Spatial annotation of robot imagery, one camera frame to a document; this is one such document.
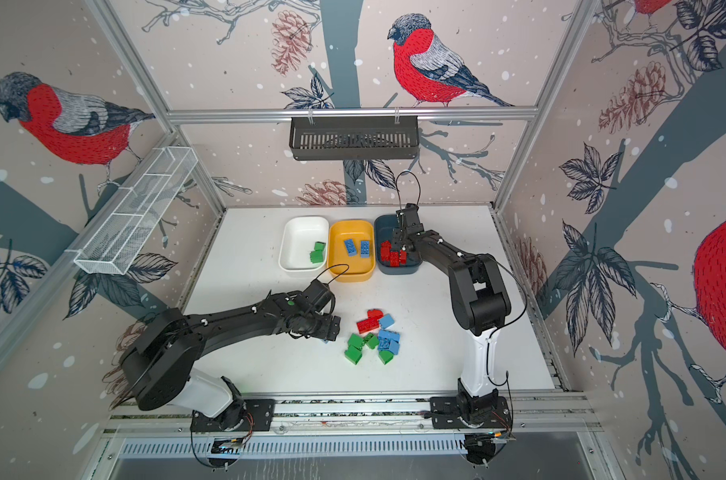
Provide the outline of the red long lego brick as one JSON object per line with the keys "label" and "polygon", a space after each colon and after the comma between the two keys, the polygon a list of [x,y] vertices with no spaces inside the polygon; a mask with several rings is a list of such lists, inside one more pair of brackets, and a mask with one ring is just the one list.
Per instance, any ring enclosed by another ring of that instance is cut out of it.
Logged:
{"label": "red long lego brick", "polygon": [[392,251],[392,261],[389,264],[393,268],[405,266],[408,262],[408,254],[404,250]]}

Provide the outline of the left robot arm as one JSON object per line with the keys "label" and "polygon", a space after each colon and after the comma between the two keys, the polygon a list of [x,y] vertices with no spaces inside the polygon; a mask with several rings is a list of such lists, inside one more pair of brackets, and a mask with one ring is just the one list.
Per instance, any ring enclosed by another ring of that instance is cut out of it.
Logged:
{"label": "left robot arm", "polygon": [[210,314],[184,315],[177,308],[153,320],[120,358],[127,382],[119,403],[136,401],[142,411],[168,404],[188,408],[219,431],[246,419],[242,394],[227,377],[195,369],[205,355],[256,337],[334,341],[341,319],[336,298],[318,279],[302,291],[270,292],[259,302]]}

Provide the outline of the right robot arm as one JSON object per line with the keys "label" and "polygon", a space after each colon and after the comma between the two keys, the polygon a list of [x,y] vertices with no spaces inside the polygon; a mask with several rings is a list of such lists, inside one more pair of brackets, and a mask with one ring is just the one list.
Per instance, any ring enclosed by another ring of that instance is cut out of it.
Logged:
{"label": "right robot arm", "polygon": [[478,425],[499,405],[498,385],[491,378],[493,335],[505,326],[512,304],[496,259],[466,252],[437,231],[425,229],[418,210],[408,203],[396,211],[392,247],[435,266],[448,278],[454,318],[474,336],[458,381],[458,412],[466,424]]}

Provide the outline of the dark teal plastic bin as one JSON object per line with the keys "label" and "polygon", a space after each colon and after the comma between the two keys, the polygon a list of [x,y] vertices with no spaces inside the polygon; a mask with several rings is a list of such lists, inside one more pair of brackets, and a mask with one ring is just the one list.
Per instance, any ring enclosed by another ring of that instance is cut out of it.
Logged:
{"label": "dark teal plastic bin", "polygon": [[422,263],[414,255],[394,245],[394,233],[398,229],[399,222],[395,214],[379,216],[374,222],[376,264],[385,275],[413,274]]}

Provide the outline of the green lego brick front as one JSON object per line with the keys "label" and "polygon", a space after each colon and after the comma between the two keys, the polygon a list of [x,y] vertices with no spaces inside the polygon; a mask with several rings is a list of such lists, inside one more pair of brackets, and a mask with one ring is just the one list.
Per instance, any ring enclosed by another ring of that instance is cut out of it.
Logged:
{"label": "green lego brick front", "polygon": [[349,346],[344,352],[345,358],[353,365],[357,365],[363,357],[361,349],[354,346]]}

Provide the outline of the yellow plastic bin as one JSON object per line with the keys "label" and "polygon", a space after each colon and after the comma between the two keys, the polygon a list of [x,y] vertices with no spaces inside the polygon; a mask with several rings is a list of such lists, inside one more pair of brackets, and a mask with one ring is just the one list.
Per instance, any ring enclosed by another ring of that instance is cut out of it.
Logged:
{"label": "yellow plastic bin", "polygon": [[374,272],[373,225],[365,220],[342,220],[329,230],[329,272],[340,282],[363,282]]}

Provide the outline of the red lego brick low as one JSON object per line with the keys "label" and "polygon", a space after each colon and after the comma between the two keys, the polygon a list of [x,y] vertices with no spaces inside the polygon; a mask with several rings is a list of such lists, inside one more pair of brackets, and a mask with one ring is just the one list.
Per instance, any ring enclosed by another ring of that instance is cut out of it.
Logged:
{"label": "red lego brick low", "polygon": [[380,320],[384,317],[384,313],[379,309],[370,309],[367,311],[367,317],[356,323],[358,333],[360,335],[368,334],[369,332],[378,330],[380,328]]}

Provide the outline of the light blue small lego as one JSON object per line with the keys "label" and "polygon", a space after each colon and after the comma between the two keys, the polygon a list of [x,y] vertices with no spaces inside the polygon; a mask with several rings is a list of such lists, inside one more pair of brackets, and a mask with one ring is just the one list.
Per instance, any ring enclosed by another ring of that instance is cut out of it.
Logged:
{"label": "light blue small lego", "polygon": [[390,314],[384,315],[382,318],[378,320],[379,322],[379,328],[380,329],[388,329],[392,327],[395,323],[393,317]]}

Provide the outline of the white plastic bin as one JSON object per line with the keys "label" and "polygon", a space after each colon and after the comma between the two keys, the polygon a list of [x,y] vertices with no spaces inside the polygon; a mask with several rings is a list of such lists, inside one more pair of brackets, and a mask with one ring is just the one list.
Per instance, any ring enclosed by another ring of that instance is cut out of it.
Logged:
{"label": "white plastic bin", "polygon": [[[306,277],[319,273],[327,260],[329,222],[321,216],[300,216],[289,220],[283,231],[279,267],[289,275]],[[324,262],[313,265],[310,252],[316,242],[325,242]]]}

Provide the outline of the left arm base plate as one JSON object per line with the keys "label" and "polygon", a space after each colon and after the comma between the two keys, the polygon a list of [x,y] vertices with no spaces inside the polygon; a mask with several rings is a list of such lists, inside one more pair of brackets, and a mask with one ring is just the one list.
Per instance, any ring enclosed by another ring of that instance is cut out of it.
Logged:
{"label": "left arm base plate", "polygon": [[271,428],[275,406],[274,399],[245,398],[234,401],[214,418],[195,411],[190,430],[193,433],[267,432]]}

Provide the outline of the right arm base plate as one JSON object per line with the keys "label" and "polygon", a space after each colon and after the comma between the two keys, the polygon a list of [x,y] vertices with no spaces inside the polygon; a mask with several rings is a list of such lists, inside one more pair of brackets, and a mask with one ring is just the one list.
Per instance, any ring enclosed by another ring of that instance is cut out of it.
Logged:
{"label": "right arm base plate", "polygon": [[472,401],[459,400],[457,396],[432,397],[424,418],[436,430],[507,430],[512,423],[511,411],[504,397],[497,397],[496,404],[487,403],[480,407]]}

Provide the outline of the aluminium front rail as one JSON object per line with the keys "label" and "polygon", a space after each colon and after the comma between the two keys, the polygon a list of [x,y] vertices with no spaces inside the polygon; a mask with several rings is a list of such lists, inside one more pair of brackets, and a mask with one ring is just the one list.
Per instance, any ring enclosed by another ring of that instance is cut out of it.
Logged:
{"label": "aluminium front rail", "polygon": [[[601,432],[594,409],[582,393],[556,390],[503,392],[511,406],[512,432]],[[260,435],[417,434],[434,428],[424,418],[433,393],[289,395],[253,394],[276,401],[271,428]],[[141,412],[130,402],[109,415],[106,435],[178,436],[190,431],[193,412],[165,406]]]}

